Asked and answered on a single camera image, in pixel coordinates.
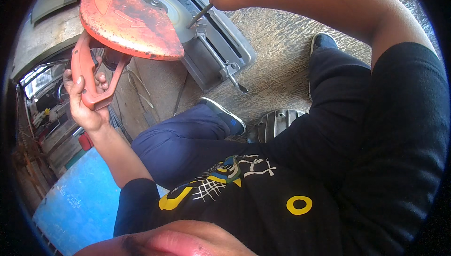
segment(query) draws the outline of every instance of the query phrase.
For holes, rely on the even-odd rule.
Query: chop saw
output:
[[[205,15],[193,20],[199,12]],[[85,30],[72,51],[72,75],[74,80],[84,76],[82,100],[92,110],[110,104],[132,56],[180,60],[204,92],[227,79],[241,93],[248,92],[234,74],[255,61],[255,52],[208,0],[82,0],[80,19]],[[91,49],[101,47],[103,62],[114,73],[109,88],[98,94],[98,63]]]

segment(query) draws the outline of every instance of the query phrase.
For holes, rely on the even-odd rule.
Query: yellow circle print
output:
[[[295,208],[295,201],[296,200],[303,200],[303,201],[305,201],[305,207],[304,208],[300,208],[300,209]],[[302,197],[300,195],[296,195],[296,196],[291,197],[286,202],[286,208],[293,215],[302,215],[302,214],[305,214],[305,213],[309,212],[310,209],[312,209],[312,204],[313,204],[313,202],[312,202],[312,200],[309,197]]]

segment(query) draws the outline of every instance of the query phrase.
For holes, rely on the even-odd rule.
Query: saw handle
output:
[[[96,111],[102,107],[108,106],[113,101],[114,92],[116,90],[117,83],[121,77],[124,67],[127,65],[130,56],[123,54],[119,61],[113,78],[107,90],[98,94],[96,89],[96,82],[94,81],[94,73],[96,72],[96,64],[91,56],[90,43],[93,38],[83,31],[82,35],[77,41],[75,48],[72,50],[72,80],[75,82],[80,75],[83,75],[85,79],[85,87],[82,92],[82,101],[89,109]]]

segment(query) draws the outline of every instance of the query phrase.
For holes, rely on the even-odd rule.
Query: sneaker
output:
[[[231,135],[241,136],[246,133],[246,124],[243,120],[231,113],[217,102],[210,100],[206,97],[201,97],[198,104],[206,105],[210,108],[219,118],[221,118],[229,127]]]
[[[337,41],[335,41],[334,37],[324,32],[317,33],[313,36],[310,55],[312,55],[316,49],[321,47],[338,49]],[[310,92],[310,83],[308,84],[308,98],[310,101],[313,101],[312,93]]]

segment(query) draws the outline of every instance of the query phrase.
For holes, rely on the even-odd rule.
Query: blue table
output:
[[[167,190],[159,187],[160,195]],[[80,158],[42,200],[33,220],[63,255],[113,237],[119,189],[95,148]]]

